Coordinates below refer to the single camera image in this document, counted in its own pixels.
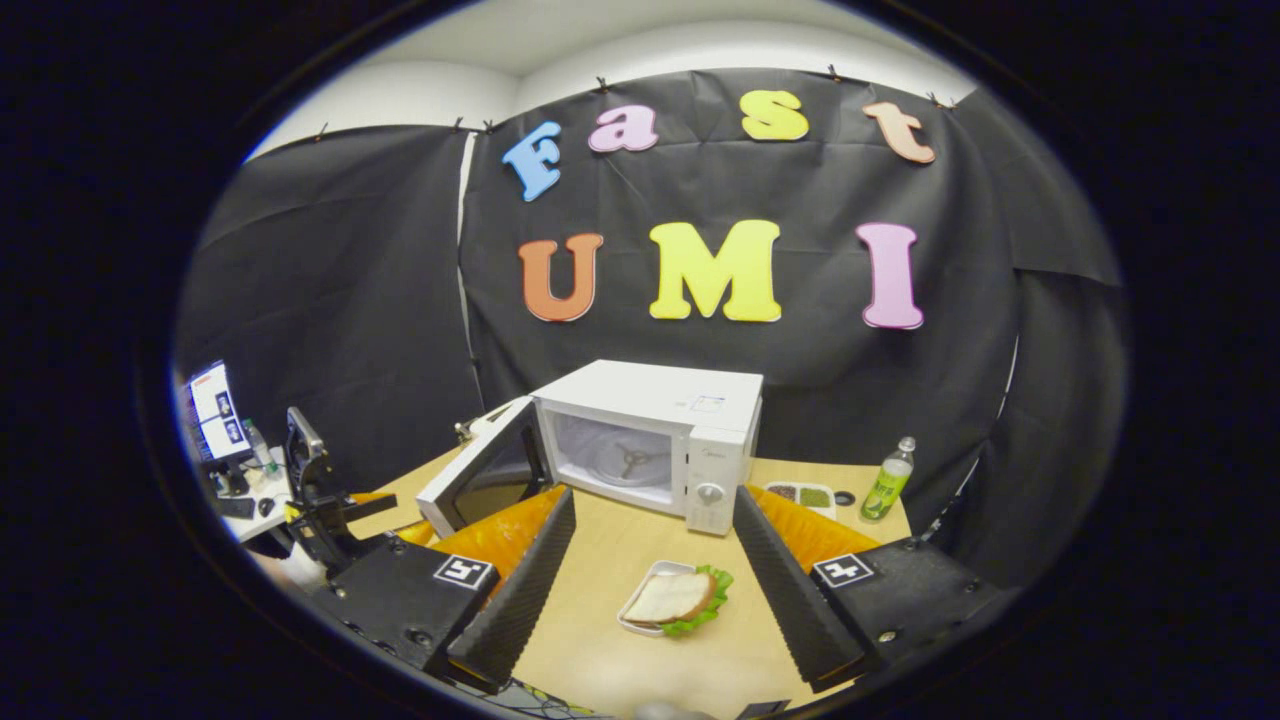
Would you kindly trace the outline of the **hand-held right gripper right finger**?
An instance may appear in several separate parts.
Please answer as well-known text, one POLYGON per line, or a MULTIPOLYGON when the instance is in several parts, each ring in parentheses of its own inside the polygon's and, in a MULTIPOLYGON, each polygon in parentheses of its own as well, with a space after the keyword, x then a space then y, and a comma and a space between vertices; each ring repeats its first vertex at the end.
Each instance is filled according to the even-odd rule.
POLYGON ((814 692, 927 664, 1001 610, 998 585, 915 537, 860 553, 826 551, 804 568, 767 518, 765 498, 756 487, 739 487, 733 530, 814 692))

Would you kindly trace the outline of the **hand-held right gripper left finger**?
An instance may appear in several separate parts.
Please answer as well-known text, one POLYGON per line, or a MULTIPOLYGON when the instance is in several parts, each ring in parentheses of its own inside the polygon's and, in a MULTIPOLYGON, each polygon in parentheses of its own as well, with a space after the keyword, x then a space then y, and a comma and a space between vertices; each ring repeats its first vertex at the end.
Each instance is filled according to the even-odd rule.
POLYGON ((512 678, 576 530, 572 491, 538 501, 532 539, 509 571, 396 541, 310 598, 340 632, 401 665, 495 694, 512 678))

